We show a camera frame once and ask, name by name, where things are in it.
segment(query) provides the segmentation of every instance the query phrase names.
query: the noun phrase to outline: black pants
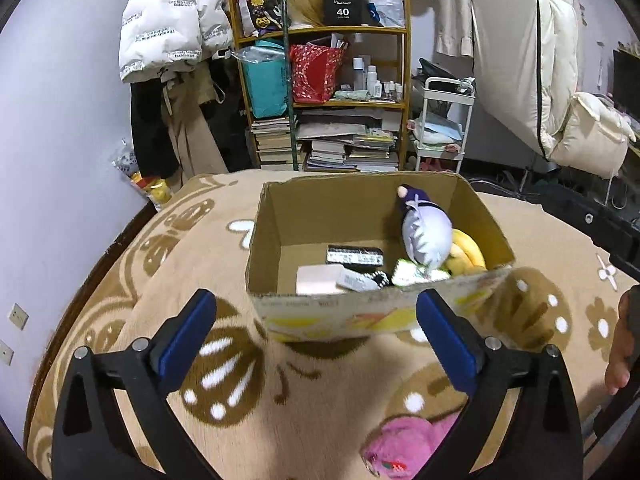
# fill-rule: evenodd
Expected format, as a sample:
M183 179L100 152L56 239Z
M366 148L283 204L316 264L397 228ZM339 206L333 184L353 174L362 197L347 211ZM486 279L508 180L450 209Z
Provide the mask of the black pants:
M133 150L142 176L172 176L179 167L169 130L162 122L162 82L151 79L131 85Z

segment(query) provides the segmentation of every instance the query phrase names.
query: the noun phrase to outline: beige rug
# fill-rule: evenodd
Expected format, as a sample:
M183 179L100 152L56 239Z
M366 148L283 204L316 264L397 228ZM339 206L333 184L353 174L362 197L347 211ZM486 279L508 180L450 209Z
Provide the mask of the beige rug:
M73 350L124 348L151 336L194 290L212 290L218 320L169 402L223 478L367 479L359 450L386 418L434 418L465 397L449 384L418 331L336 343L283 345L263 330L244 291L244 266L262 184L299 173L260 170L197 176L143 229L82 311L38 400L28 455L50 477L58 393ZM620 292L598 276L607 254L538 206L483 195L517 257L507 282L479 315L492 333L524 348L558 345L584 414L602 382ZM215 374L215 386L202 378ZM478 465L491 460L511 396ZM143 461L159 468L126 401L127 426Z

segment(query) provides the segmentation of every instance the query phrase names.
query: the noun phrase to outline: human hand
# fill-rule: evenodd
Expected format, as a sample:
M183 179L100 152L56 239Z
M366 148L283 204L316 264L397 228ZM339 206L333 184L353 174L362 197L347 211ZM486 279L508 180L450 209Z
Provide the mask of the human hand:
M626 324L628 313L629 291L626 291L618 304L618 323L613 333L609 365L604 374L604 383L609 395L615 395L629 382L630 371L626 358L634 352L634 337Z

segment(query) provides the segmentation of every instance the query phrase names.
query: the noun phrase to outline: wall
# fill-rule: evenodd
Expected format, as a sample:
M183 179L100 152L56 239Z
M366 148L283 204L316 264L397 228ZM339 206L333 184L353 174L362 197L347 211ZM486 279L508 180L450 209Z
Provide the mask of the wall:
M582 88L593 93L610 90L613 77L613 49L619 41L628 43L634 39L630 27L614 0L580 0L585 7L582 37ZM419 66L419 58L447 68L458 77L471 76L473 63L470 59L452 58L435 52L435 20L437 0L412 0L412 67ZM605 44L601 50L597 41ZM604 52L602 90L598 90L600 54ZM524 168L532 161L533 151L505 126L482 108L476 101L466 144L469 158L485 160ZM536 170L543 171L545 164L538 158Z
M587 23L582 30L582 56L585 60L582 88L592 93L611 92L613 51L618 48L619 41L629 44L637 41L637 38L614 0L580 0L580 3L584 7L584 21Z
M0 32L0 415L18 442L62 313L144 201L110 164L130 136L118 78L127 0L22 0ZM7 319L14 302L30 318Z

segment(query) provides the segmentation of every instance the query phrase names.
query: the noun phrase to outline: flower pattern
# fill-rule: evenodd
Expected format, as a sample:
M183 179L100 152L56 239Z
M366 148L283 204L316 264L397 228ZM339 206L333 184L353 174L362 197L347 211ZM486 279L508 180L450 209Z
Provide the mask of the flower pattern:
M476 316L529 351L539 351L549 343L564 350L573 330L571 309L562 290L530 267L514 269Z
M587 307L586 315L591 323L588 335L589 345L592 350L600 350L603 361L608 362L618 314L612 307L606 307L601 298L595 298Z

